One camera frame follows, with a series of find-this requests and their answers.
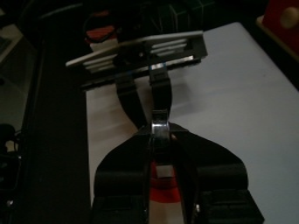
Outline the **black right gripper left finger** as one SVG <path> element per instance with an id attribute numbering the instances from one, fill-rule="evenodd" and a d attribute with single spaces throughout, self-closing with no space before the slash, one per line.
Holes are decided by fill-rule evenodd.
<path id="1" fill-rule="evenodd" d="M 98 165 L 90 224 L 149 224 L 151 129 L 145 126 Z"/>

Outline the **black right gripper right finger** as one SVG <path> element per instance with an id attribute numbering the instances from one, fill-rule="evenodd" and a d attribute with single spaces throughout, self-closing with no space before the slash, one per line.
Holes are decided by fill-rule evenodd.
<path id="1" fill-rule="evenodd" d="M 241 158 L 177 124 L 172 134 L 185 224 L 264 224 Z"/>

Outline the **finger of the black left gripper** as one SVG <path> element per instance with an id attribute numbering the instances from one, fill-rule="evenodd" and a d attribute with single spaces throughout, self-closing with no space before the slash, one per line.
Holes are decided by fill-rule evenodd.
<path id="1" fill-rule="evenodd" d="M 135 78 L 122 73 L 115 78 L 117 95 L 126 115 L 138 129 L 147 125 L 146 112 L 137 91 Z"/>
<path id="2" fill-rule="evenodd" d="M 150 66 L 150 85 L 153 88 L 154 108 L 172 111 L 173 83 L 165 63 Z"/>

